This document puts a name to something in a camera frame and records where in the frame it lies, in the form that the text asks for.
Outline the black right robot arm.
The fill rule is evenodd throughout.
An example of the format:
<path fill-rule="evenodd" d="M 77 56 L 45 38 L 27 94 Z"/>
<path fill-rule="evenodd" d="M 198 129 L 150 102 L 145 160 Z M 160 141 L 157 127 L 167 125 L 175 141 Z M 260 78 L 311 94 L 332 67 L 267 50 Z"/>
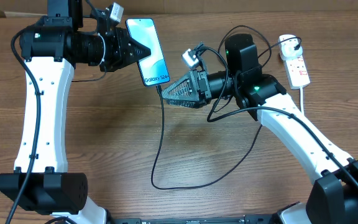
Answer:
<path fill-rule="evenodd" d="M 189 72 L 160 96 L 188 108 L 216 106 L 235 98 L 239 112 L 248 112 L 294 155 L 308 174 L 312 190 L 305 203 L 293 203 L 271 215 L 247 215 L 246 223 L 358 223 L 358 159 L 326 138 L 297 108 L 278 80 L 262 71 L 250 34 L 225 40 L 224 70 L 208 73 L 201 55 L 206 46 L 183 54 Z"/>

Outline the black Samsung Galaxy smartphone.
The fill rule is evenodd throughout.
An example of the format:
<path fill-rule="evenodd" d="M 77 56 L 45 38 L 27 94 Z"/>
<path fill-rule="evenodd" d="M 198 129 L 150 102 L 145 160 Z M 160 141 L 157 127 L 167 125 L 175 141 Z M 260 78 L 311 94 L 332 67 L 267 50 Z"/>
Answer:
<path fill-rule="evenodd" d="M 144 50 L 143 56 L 137 60 L 144 86 L 168 83 L 170 75 L 154 20 L 147 17 L 129 18 L 126 27 L 130 37 Z"/>

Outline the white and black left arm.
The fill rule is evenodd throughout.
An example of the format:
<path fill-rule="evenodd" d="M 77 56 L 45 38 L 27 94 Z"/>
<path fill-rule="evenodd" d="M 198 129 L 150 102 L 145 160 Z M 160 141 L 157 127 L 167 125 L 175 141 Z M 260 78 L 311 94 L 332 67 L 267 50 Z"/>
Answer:
<path fill-rule="evenodd" d="M 54 223 L 113 222 L 110 212 L 90 199 L 85 174 L 68 171 L 65 125 L 77 64 L 109 73 L 150 55 L 119 27 L 123 11 L 118 3 L 92 9 L 96 29 L 85 32 L 81 1 L 49 1 L 47 14 L 12 38 L 27 87 L 14 170 L 0 175 L 0 191 L 12 200 L 12 212 L 35 211 Z"/>

